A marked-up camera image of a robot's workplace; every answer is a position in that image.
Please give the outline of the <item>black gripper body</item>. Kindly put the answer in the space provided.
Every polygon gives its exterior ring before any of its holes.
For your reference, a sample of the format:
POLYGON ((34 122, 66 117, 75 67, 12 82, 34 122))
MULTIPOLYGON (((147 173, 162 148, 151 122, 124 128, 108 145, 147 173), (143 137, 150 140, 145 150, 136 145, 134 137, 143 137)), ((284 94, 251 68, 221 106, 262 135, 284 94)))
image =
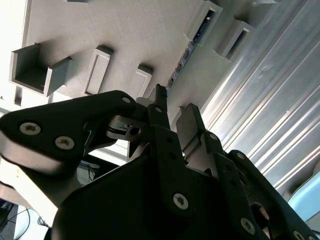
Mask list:
POLYGON ((239 240, 218 181, 185 170, 190 218, 162 204, 156 164, 141 157, 74 191, 60 206, 53 240, 239 240))

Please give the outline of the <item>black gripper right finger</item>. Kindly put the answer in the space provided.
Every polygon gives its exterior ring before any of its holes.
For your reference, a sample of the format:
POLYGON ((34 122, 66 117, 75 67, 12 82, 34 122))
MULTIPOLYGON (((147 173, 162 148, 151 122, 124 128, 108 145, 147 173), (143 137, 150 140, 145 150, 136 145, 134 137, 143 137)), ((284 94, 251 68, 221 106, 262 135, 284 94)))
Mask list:
POLYGON ((315 240, 317 236, 254 164, 239 150, 225 152, 206 130, 199 108, 182 110, 176 129, 187 166, 218 184, 219 238, 229 240, 315 240))

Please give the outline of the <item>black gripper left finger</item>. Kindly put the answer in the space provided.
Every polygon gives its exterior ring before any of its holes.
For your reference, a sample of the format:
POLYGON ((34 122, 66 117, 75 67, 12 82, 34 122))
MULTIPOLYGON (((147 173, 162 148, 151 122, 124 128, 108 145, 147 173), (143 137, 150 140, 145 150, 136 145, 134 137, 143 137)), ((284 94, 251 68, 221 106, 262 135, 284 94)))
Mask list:
POLYGON ((161 85, 154 91, 148 106, 113 90, 5 114, 0 119, 0 184, 43 217, 55 218, 73 192, 122 167, 83 186, 77 180, 81 161, 125 140, 128 163, 142 157, 155 163, 164 208, 176 217, 192 217, 187 167, 170 129, 167 91, 161 85))

